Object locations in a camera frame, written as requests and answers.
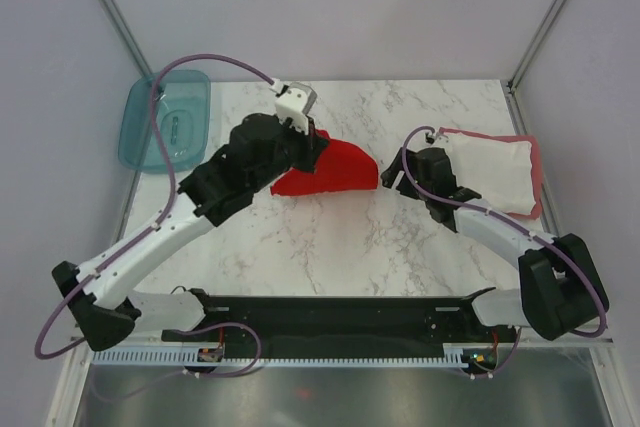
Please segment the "red t shirt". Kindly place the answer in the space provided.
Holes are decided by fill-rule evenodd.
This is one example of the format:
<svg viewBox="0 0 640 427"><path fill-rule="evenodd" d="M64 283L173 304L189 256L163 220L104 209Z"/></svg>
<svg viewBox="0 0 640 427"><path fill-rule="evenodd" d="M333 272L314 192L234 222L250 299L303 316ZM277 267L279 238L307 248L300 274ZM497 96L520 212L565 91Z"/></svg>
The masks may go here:
<svg viewBox="0 0 640 427"><path fill-rule="evenodd" d="M378 187L376 161L355 144L333 139L326 130L320 137L329 141L313 173L291 170L271 187L272 196L301 197L349 191L373 191Z"/></svg>

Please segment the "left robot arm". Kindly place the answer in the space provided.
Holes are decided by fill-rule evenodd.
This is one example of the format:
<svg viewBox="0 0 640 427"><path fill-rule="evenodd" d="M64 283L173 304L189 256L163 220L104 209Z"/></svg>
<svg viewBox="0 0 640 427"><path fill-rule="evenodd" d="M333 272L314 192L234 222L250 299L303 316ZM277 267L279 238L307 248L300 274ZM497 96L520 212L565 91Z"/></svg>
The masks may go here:
<svg viewBox="0 0 640 427"><path fill-rule="evenodd" d="M250 206L257 192L283 174L313 172L328 145L313 126L299 131L290 120L251 114L231 130L227 144L173 188L172 204L158 218L79 266L56 266L54 280L89 347L104 351L135 332L188 331L198 340L215 336L220 318L206 307L202 290L148 294L137 291L138 284Z"/></svg>

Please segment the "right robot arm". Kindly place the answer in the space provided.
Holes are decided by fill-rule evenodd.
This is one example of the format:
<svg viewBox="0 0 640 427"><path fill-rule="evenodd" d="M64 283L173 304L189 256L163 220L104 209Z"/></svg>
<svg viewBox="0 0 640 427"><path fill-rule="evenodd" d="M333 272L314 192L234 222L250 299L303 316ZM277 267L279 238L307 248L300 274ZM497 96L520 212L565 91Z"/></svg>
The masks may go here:
<svg viewBox="0 0 640 427"><path fill-rule="evenodd" d="M518 288L479 294L458 315L465 338L481 340L494 325L507 324L528 326L546 340L568 333L594 338L606 329L609 299L581 237L531 230L495 209L458 185L441 148L400 148L381 182L422 201L435 222L484 245L517 270Z"/></svg>

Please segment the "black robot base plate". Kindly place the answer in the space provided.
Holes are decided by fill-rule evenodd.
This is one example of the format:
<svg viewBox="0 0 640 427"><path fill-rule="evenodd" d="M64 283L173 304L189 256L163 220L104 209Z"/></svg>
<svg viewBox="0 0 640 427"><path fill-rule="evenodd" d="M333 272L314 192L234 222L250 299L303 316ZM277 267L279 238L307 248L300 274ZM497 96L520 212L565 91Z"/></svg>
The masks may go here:
<svg viewBox="0 0 640 427"><path fill-rule="evenodd" d="M233 337L242 353L274 347L278 353L434 353L445 345L426 340L454 335L477 339L493 331L494 343L511 343L514 328L487 327L477 319L471 297L249 297L195 295L205 317L183 335L230 327L246 331Z"/></svg>

